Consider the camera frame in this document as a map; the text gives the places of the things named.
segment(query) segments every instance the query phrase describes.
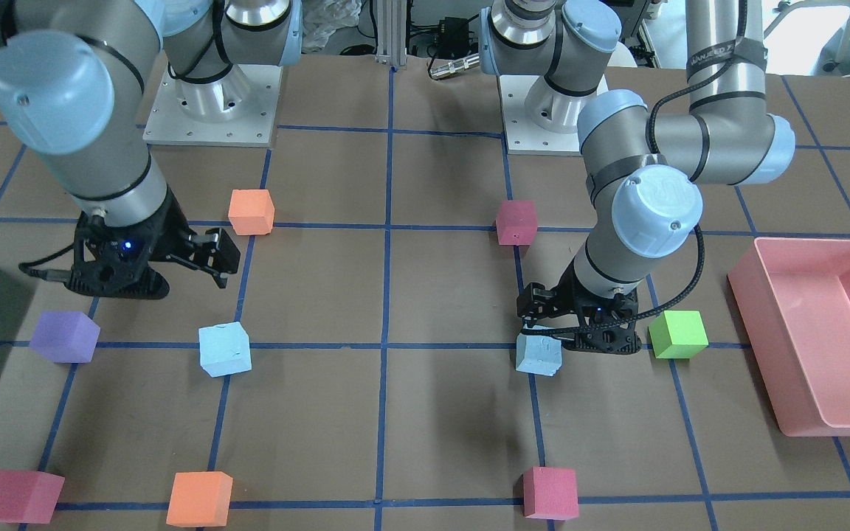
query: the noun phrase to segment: mounting plate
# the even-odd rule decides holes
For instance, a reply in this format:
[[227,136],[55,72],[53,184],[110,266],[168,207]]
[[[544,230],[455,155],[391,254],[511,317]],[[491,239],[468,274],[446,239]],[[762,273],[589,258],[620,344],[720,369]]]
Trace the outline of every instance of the mounting plate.
[[[579,157],[576,132],[562,134],[544,130],[527,114],[525,101],[538,75],[500,75],[500,111],[507,137],[507,152],[512,155],[560,155]],[[597,93],[608,90],[601,78]]]
[[159,91],[146,120],[142,138],[156,145],[234,145],[240,148],[270,148],[274,136],[274,118],[280,97],[279,66],[240,64],[242,72],[254,86],[260,105],[250,114],[227,122],[199,122],[182,111],[176,82],[162,75]]

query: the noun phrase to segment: light blue cube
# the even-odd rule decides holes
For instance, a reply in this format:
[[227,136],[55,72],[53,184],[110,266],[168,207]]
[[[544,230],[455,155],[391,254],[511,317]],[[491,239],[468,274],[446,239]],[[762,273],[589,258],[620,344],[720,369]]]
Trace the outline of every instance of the light blue cube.
[[209,376],[251,370],[251,344],[240,322],[198,329],[199,363]]
[[[531,330],[550,330],[545,326],[534,326]],[[563,367],[563,345],[559,339],[547,336],[516,337],[516,370],[541,376],[553,376]]]

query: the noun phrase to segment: pink bin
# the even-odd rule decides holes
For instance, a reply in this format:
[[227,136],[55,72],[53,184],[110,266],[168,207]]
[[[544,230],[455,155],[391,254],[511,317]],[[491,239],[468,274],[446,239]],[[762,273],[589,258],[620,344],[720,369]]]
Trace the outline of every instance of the pink bin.
[[850,436],[850,240],[756,238],[728,276],[779,429]]

